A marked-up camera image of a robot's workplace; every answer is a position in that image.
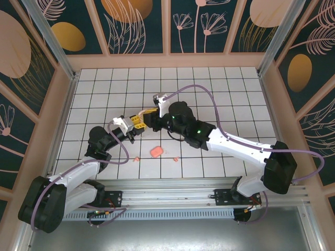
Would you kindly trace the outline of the grey metal sheet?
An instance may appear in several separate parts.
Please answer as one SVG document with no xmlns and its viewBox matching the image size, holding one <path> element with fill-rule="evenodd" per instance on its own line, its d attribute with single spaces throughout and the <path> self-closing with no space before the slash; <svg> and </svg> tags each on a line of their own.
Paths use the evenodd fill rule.
<svg viewBox="0 0 335 251">
<path fill-rule="evenodd" d="M 254 224 L 232 219 L 115 221 L 100 229 L 62 222 L 35 233 L 29 251 L 311 251 L 295 208 Z"/>
</svg>

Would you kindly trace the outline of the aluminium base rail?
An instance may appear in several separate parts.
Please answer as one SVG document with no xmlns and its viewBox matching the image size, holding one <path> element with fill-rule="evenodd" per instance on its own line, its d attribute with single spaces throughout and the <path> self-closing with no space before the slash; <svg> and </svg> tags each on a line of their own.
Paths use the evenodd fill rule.
<svg viewBox="0 0 335 251">
<path fill-rule="evenodd" d="M 130 210 L 214 208 L 215 189 L 230 189 L 229 178 L 99 180 L 108 191 L 122 191 L 121 206 Z"/>
</svg>

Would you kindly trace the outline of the aluminium corner post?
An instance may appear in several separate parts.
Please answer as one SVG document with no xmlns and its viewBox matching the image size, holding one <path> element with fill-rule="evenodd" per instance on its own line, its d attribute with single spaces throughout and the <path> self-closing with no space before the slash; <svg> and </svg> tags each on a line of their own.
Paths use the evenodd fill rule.
<svg viewBox="0 0 335 251">
<path fill-rule="evenodd" d="M 31 14 L 33 21 L 35 22 L 39 31 L 46 39 L 47 44 L 50 46 L 51 51 L 53 52 L 58 62 L 64 69 L 66 75 L 71 80 L 77 78 L 78 77 L 77 72 L 70 65 L 70 62 L 66 57 L 66 54 L 64 53 L 60 44 L 58 43 L 49 23 L 44 18 L 36 1 L 35 0 L 21 0 L 21 1 L 24 4 L 26 10 Z"/>
<path fill-rule="evenodd" d="M 287 35 L 291 31 L 297 17 L 303 10 L 305 2 L 306 0 L 293 0 L 290 3 L 288 10 L 283 17 L 283 20 L 277 28 L 273 39 L 271 40 L 264 54 L 264 57 L 258 67 L 259 78 L 262 78 L 265 75 L 266 71 L 269 69 L 275 55 L 277 54 Z"/>
</svg>

